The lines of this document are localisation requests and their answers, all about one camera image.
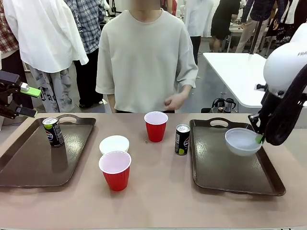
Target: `dark brown tray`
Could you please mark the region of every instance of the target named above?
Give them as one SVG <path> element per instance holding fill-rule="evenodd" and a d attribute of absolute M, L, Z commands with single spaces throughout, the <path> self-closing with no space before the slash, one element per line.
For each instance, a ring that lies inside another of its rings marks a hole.
<path fill-rule="evenodd" d="M 211 125 L 212 121 L 224 121 L 227 126 Z M 228 149 L 225 132 L 236 127 L 253 130 L 249 124 L 224 118 L 190 121 L 195 184 L 239 194 L 284 195 L 286 189 L 263 148 L 249 157 L 237 156 Z"/>
<path fill-rule="evenodd" d="M 67 183 L 95 125 L 95 118 L 66 121 L 60 127 L 65 144 L 52 148 L 42 122 L 35 120 L 0 158 L 0 187 L 51 187 Z"/>

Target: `black soda can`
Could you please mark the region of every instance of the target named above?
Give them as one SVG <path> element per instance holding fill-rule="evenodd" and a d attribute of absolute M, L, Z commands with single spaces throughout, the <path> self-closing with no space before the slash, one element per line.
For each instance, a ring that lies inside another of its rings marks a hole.
<path fill-rule="evenodd" d="M 43 125 L 52 147 L 60 147 L 64 144 L 64 137 L 59 127 L 59 120 L 56 117 L 49 117 L 43 120 Z"/>
<path fill-rule="evenodd" d="M 186 155 L 189 149 L 190 127 L 179 125 L 176 128 L 175 152 L 180 155 Z"/>

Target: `beige table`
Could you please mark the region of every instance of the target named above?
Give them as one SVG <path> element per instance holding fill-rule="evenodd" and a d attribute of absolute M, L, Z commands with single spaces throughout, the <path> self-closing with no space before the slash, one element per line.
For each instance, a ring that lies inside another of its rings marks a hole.
<path fill-rule="evenodd" d="M 202 194 L 196 189 L 190 156 L 174 153 L 175 127 L 216 114 L 169 115 L 164 141 L 155 144 L 147 141 L 143 115 L 77 115 L 95 117 L 97 123 L 71 182 L 53 189 L 0 189 L 1 227 L 260 229 L 307 223 L 307 172 L 284 146 L 265 145 L 287 189 L 282 197 Z M 248 121 L 244 114 L 220 116 Z M 2 154 L 32 121 L 27 119 L 0 146 Z M 129 138 L 132 156 L 129 185 L 119 193 L 108 189 L 98 168 L 98 144 L 114 134 Z"/>

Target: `checkered shirt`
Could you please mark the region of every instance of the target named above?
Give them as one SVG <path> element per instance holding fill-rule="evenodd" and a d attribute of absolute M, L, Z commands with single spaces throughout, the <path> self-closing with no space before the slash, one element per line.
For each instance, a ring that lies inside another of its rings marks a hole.
<path fill-rule="evenodd" d="M 70 8 L 87 54 L 98 49 L 101 23 L 106 14 L 102 0 L 64 0 Z"/>
<path fill-rule="evenodd" d="M 5 19 L 4 7 L 2 0 L 0 0 L 0 51 L 5 54 L 18 48 L 18 41 Z"/>

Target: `white bowl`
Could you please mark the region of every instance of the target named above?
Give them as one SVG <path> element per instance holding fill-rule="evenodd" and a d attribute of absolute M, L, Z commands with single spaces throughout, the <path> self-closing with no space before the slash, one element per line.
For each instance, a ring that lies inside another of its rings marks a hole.
<path fill-rule="evenodd" d="M 225 134 L 226 145 L 239 156 L 255 154 L 262 146 L 256 141 L 257 133 L 246 128 L 232 128 Z"/>
<path fill-rule="evenodd" d="M 114 135 L 103 139 L 99 144 L 102 155 L 114 151 L 128 152 L 129 140 L 123 136 Z"/>

